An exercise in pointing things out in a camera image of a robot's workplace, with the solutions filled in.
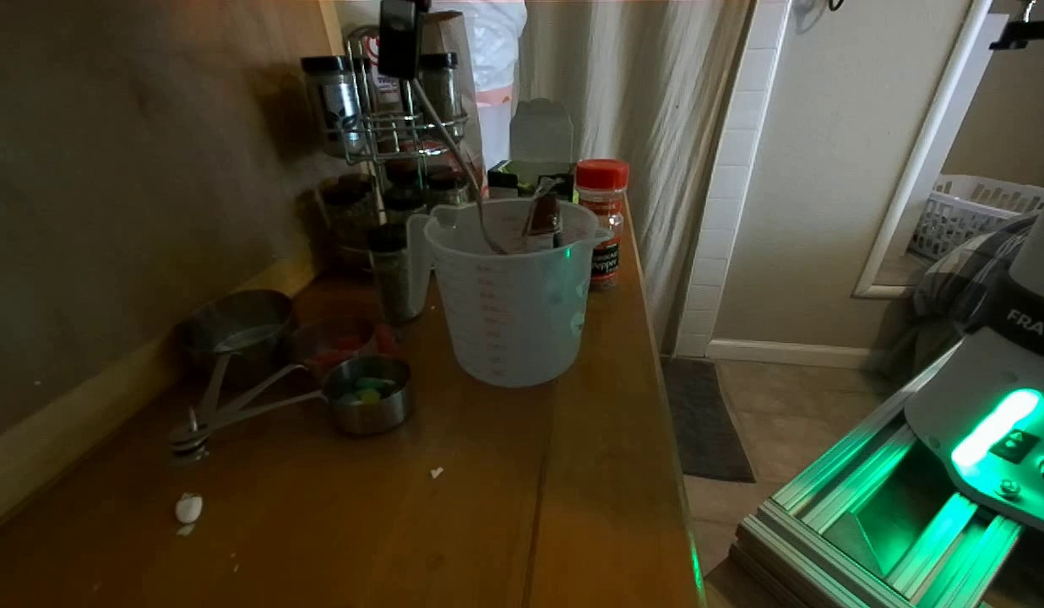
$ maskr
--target bottle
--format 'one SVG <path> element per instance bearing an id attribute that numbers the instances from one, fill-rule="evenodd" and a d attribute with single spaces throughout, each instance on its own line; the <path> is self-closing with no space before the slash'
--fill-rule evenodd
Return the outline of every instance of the bottle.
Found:
<path id="1" fill-rule="evenodd" d="M 576 206 L 586 206 L 601 227 L 611 228 L 592 252 L 592 288 L 611 288 L 618 279 L 618 239 L 626 228 L 627 201 L 627 162 L 622 159 L 581 159 L 575 169 Z"/>

